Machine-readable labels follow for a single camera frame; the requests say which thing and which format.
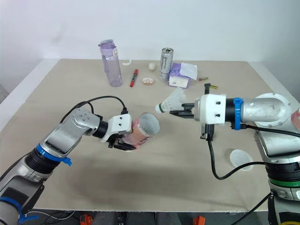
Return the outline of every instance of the orange clip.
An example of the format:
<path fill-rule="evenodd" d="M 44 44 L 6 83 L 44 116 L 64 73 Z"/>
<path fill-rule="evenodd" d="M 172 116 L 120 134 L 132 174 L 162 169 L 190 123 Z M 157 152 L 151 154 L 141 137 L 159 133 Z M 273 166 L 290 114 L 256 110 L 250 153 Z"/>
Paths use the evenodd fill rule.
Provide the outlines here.
<path fill-rule="evenodd" d="M 80 225 L 92 225 L 93 219 L 88 214 L 80 216 Z"/>
<path fill-rule="evenodd" d="M 193 218 L 193 225 L 205 225 L 205 218 L 201 216 Z"/>

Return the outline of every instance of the tissue box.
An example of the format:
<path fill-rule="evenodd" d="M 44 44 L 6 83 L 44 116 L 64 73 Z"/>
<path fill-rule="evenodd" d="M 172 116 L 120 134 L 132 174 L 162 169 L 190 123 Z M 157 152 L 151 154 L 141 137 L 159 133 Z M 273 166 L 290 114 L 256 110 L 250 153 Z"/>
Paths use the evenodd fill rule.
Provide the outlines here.
<path fill-rule="evenodd" d="M 196 65 L 173 63 L 169 73 L 169 86 L 187 88 L 191 78 L 197 79 Z"/>

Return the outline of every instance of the blue ring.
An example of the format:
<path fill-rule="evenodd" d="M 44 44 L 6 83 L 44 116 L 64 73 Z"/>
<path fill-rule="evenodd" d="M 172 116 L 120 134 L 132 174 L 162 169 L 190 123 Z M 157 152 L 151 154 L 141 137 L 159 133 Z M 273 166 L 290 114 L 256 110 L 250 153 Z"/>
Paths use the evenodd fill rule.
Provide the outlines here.
<path fill-rule="evenodd" d="M 240 97 L 236 97 L 233 99 L 234 104 L 234 129 L 240 130 L 240 121 L 241 121 L 241 115 L 240 115 L 240 106 L 243 103 L 243 99 Z"/>
<path fill-rule="evenodd" d="M 18 208 L 18 213 L 20 215 L 19 220 L 18 220 L 18 224 L 22 224 L 24 223 L 24 221 L 27 220 L 32 220 L 32 219 L 38 219 L 39 216 L 32 216 L 32 217 L 26 217 L 24 214 L 22 214 L 22 206 L 14 199 L 8 198 L 8 197 L 0 197 L 0 201 L 2 202 L 7 202 L 7 203 L 12 203 L 15 207 Z"/>
<path fill-rule="evenodd" d="M 64 163 L 68 164 L 69 166 L 72 165 L 71 159 L 68 158 L 68 157 L 65 157 L 65 158 L 58 158 L 58 157 L 55 157 L 55 156 L 49 154 L 48 152 L 46 152 L 46 151 L 41 147 L 40 144 L 38 144 L 36 148 L 37 148 L 38 152 L 41 153 L 42 156 L 44 156 L 44 157 L 46 157 L 46 158 L 48 158 L 48 159 L 50 159 L 50 160 L 52 160 L 52 161 L 56 161 L 56 162 L 64 162 Z"/>

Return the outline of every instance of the silver can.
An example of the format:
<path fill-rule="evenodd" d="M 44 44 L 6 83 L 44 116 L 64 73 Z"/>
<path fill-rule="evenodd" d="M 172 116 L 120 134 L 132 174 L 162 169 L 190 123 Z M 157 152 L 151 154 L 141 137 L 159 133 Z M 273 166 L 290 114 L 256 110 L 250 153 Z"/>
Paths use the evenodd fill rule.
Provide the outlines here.
<path fill-rule="evenodd" d="M 174 50 L 172 48 L 163 48 L 160 59 L 160 75 L 162 81 L 169 80 L 169 73 L 172 67 Z"/>

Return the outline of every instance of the purple tissue box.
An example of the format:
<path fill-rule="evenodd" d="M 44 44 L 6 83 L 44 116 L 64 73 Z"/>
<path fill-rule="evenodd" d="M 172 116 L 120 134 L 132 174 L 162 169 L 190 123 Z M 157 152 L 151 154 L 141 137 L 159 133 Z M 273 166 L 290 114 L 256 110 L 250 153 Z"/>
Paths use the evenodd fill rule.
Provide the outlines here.
<path fill-rule="evenodd" d="M 181 69 L 181 63 L 173 63 L 171 71 L 169 73 L 169 86 L 173 87 L 181 87 L 181 88 L 187 88 L 190 79 L 187 76 L 182 76 L 180 74 L 180 69 Z"/>

